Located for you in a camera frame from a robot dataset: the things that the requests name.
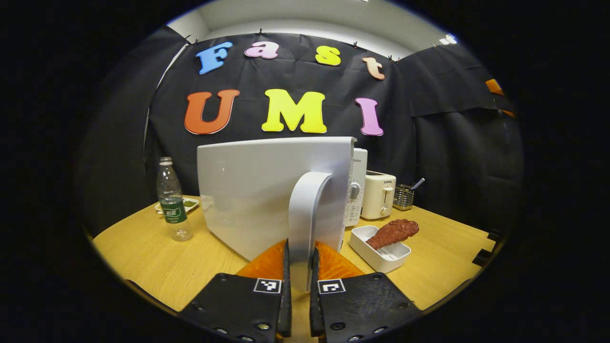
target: blue letter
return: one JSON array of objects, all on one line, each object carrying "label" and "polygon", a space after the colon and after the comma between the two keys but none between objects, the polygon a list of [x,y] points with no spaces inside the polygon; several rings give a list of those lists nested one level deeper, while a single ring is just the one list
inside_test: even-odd
[{"label": "blue letter", "polygon": [[224,62],[217,60],[217,58],[220,57],[221,59],[224,59],[227,57],[227,50],[225,48],[230,48],[232,46],[233,43],[224,42],[195,55],[201,59],[201,70],[199,70],[199,74],[203,75],[210,70],[222,67]]}]

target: white plastic container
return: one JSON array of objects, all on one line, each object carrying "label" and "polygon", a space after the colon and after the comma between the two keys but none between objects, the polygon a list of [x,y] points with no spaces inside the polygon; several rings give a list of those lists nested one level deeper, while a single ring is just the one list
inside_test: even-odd
[{"label": "white plastic container", "polygon": [[366,241],[373,237],[377,231],[379,231],[379,228],[373,225],[353,228],[351,230],[350,246],[375,271],[381,273],[391,272],[404,264],[404,260],[411,253],[411,248],[398,242],[379,250],[374,250]]}]

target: white wall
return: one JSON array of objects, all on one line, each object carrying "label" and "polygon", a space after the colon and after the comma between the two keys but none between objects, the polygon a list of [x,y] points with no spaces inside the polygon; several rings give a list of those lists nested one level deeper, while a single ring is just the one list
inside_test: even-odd
[{"label": "white wall", "polygon": [[384,56],[392,55],[393,60],[397,60],[399,57],[403,58],[414,52],[377,35],[352,29],[350,27],[311,20],[263,20],[236,24],[212,31],[205,39],[228,35],[258,33],[259,29],[263,29],[263,33],[276,32],[312,35],[337,40],[347,44],[358,42],[358,47],[377,52]]},{"label": "white wall", "polygon": [[206,39],[206,36],[210,32],[198,9],[192,10],[173,21],[170,21],[167,26],[171,27],[183,37],[190,35],[190,37],[187,38],[190,43],[194,43],[196,39],[199,41]]}]

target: white toaster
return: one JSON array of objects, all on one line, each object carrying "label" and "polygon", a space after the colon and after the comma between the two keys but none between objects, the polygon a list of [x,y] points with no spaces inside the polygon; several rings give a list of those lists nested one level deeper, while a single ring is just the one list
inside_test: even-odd
[{"label": "white toaster", "polygon": [[367,170],[362,212],[364,219],[379,219],[392,213],[396,176]]}]

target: red letter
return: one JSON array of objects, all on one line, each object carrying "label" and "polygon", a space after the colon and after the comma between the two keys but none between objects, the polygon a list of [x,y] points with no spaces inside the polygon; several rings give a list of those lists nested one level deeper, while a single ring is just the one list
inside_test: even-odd
[{"label": "red letter", "polygon": [[231,109],[233,107],[233,99],[239,95],[236,89],[226,89],[218,92],[220,98],[220,106],[218,108],[218,116],[212,121],[204,121],[201,119],[203,107],[206,105],[212,94],[210,92],[193,93],[187,97],[188,108],[184,116],[184,127],[192,134],[213,134],[222,129],[229,123],[231,119]]}]

